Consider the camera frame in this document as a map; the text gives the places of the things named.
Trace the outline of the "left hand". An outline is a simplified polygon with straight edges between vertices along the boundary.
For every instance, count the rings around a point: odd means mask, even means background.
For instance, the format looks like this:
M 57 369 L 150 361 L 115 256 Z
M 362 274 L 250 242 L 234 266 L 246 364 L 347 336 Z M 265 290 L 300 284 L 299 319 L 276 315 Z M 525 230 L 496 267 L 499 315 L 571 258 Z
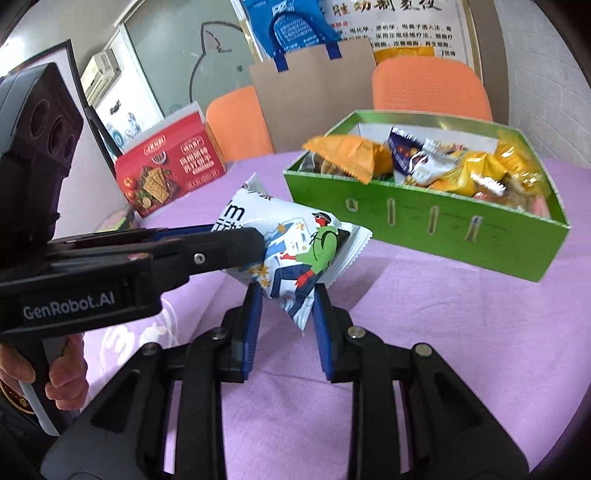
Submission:
M 50 367 L 49 381 L 45 385 L 47 398 L 62 411 L 81 409 L 89 390 L 86 373 L 83 335 L 70 335 L 62 355 Z M 1 345 L 1 380 L 20 397 L 24 394 L 19 383 L 35 381 L 33 367 L 9 344 Z

